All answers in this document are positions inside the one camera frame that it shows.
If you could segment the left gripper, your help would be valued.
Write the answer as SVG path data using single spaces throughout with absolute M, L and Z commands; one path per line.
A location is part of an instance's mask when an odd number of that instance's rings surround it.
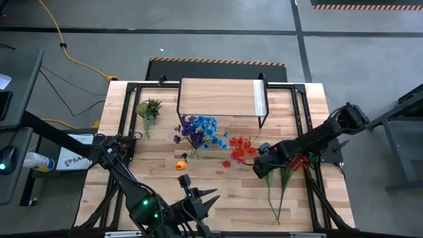
M 191 188 L 191 180 L 188 174 L 179 176 L 178 182 L 186 197 L 171 205 L 174 221 L 177 221 L 178 224 L 195 221 L 199 235 L 212 238 L 213 233 L 210 227 L 204 224 L 203 219 L 209 216 L 210 208 L 217 202 L 220 195 L 214 196 L 204 203 L 201 197 L 216 192 L 217 189 L 200 190 L 197 187 Z

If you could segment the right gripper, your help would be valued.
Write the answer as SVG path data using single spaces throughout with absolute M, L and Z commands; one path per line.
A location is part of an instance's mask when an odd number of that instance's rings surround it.
M 253 159 L 253 171 L 256 176 L 263 179 L 269 172 L 288 164 L 284 150 L 280 151 L 280 144 L 270 145 L 263 143 L 258 148 L 258 155 Z

